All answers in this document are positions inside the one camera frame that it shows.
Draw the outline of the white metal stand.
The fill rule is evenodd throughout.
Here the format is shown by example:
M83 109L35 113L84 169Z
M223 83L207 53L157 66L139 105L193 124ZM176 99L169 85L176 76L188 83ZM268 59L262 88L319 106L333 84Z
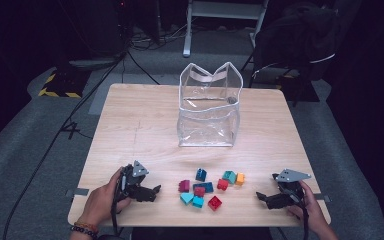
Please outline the white metal stand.
M261 30L268 3L269 0L262 0L259 4L188 0L183 56L188 58L191 55L193 17L256 20L255 30L249 34L251 44L255 46L255 37Z

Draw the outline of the person's right hand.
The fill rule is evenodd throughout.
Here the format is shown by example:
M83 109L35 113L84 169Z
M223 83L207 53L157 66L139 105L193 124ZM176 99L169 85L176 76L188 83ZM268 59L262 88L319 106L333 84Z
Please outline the person's right hand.
M325 220L325 217L322 213L321 207L319 206L311 188L304 182L300 182L301 187L305 192L304 202L305 208L308 212L308 225L311 230L312 227L329 225Z

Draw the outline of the black tape cross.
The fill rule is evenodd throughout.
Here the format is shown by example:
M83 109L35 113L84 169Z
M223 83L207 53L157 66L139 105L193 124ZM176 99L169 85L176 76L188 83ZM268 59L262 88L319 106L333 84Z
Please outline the black tape cross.
M70 121L69 123L65 123L61 128L60 128L60 132L62 133L67 133L68 136L67 138L69 140L72 140L73 139L73 136L78 134L82 137L85 137L87 139L91 139L91 136L89 135L86 135L85 133L83 133L79 128L78 128L78 123L77 122L74 122L74 121Z

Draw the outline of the clear plastic bag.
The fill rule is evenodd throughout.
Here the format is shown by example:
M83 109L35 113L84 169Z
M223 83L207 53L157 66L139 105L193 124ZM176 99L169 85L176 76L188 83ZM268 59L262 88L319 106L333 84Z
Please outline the clear plastic bag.
M240 124L242 87L242 75L231 62L214 73L190 63L179 80L179 145L232 147Z

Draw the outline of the yellow black striped base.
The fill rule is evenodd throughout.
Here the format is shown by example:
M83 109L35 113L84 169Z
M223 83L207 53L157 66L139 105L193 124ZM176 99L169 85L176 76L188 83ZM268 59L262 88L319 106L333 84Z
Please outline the yellow black striped base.
M39 91L39 96L81 98L90 71L64 73L54 70Z

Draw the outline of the dark jacket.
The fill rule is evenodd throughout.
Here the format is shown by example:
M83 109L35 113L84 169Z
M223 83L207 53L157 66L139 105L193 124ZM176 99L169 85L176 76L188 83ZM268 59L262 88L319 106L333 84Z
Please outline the dark jacket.
M336 10L310 2L289 5L280 18L257 33L253 75L284 66L298 70L307 81L318 80L323 64L336 54L339 32Z

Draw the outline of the dark blue long block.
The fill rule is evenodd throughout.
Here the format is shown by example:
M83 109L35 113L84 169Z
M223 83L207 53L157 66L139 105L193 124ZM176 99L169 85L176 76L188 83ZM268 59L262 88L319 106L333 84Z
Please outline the dark blue long block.
M192 185L193 188L204 187L206 193L212 193L214 191L212 182L197 183Z

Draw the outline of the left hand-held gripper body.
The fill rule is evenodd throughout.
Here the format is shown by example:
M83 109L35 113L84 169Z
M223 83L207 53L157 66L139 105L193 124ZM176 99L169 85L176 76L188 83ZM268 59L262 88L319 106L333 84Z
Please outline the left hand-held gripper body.
M123 200L127 197L137 199L139 196L149 196L147 188L141 186L148 173L149 171L137 160L125 166L120 172L114 198Z

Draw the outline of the person's left hand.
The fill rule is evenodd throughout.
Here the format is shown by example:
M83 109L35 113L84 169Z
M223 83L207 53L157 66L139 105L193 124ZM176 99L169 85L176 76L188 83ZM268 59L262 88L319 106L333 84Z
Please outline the person's left hand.
M91 192L78 219L79 222L98 227L111 218L113 197L120 172L121 170L118 169L108 183Z

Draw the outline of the grey stand base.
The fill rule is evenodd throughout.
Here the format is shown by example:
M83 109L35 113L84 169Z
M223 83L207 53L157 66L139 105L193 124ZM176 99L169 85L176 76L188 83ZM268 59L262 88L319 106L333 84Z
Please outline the grey stand base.
M100 69L114 64L113 59L73 60L70 64L76 68Z

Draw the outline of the black chair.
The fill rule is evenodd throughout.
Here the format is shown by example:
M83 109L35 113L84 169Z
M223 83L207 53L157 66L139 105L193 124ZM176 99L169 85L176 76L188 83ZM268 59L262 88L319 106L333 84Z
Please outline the black chair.
M252 64L247 87L254 84L280 90L285 99L296 107L299 102L319 102L320 99L308 79L310 65L301 62L274 62L262 65L257 51L253 50L241 70Z

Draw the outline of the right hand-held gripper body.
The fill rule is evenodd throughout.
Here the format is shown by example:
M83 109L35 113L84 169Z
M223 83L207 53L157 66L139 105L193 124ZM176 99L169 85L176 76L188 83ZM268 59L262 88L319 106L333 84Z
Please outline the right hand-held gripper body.
M281 209L286 206L295 205L301 202L304 196L300 181L311 177L308 173L285 168L279 174L279 194L268 197L269 209Z

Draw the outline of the black computer tower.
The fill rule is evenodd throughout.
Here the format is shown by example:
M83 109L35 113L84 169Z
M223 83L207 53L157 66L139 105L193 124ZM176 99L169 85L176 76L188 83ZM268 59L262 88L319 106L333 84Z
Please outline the black computer tower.
M115 55L124 49L119 0L92 0L92 45L100 53Z

